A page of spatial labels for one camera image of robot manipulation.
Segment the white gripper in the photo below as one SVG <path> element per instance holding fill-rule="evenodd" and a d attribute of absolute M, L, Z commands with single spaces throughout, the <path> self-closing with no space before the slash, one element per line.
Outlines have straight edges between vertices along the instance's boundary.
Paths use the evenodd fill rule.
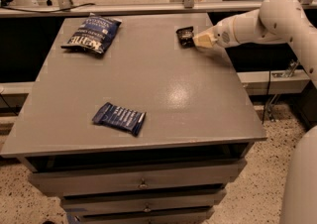
<path fill-rule="evenodd" d="M 235 16 L 225 18 L 211 28 L 211 34 L 207 33 L 194 36 L 194 45 L 204 49 L 212 49 L 215 45 L 222 48 L 236 47 L 239 42 L 234 33 L 235 19 Z"/>

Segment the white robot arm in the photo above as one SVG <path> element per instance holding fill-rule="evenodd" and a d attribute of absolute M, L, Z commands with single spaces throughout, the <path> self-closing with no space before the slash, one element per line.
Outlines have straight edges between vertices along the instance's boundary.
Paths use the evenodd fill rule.
<path fill-rule="evenodd" d="M 228 17 L 196 34 L 193 42 L 200 49 L 286 43 L 317 86 L 317 29 L 298 0 L 264 0 L 259 9 Z M 317 224 L 317 126 L 293 151 L 279 224 Z"/>

